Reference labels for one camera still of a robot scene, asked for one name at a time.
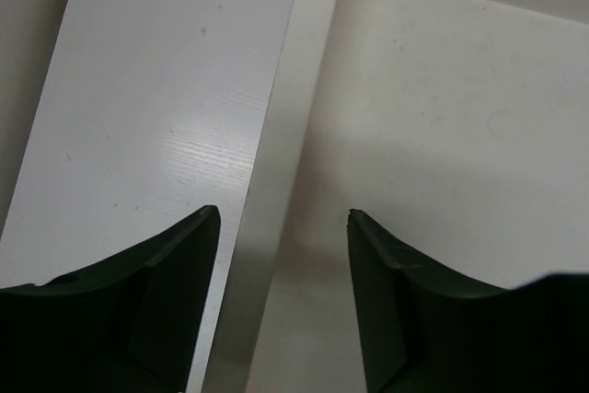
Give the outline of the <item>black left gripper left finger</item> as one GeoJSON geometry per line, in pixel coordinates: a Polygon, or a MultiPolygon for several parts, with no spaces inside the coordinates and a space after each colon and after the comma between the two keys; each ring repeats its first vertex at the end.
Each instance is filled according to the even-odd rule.
{"type": "Polygon", "coordinates": [[[3,289],[2,390],[184,391],[220,227],[206,205],[85,268],[3,289]]]}

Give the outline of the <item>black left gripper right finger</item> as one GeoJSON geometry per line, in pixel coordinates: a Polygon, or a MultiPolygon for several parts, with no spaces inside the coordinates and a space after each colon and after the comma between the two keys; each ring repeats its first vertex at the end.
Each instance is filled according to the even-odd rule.
{"type": "Polygon", "coordinates": [[[584,392],[588,277],[514,289],[467,277],[360,210],[347,224],[364,376],[371,392],[584,392]]]}

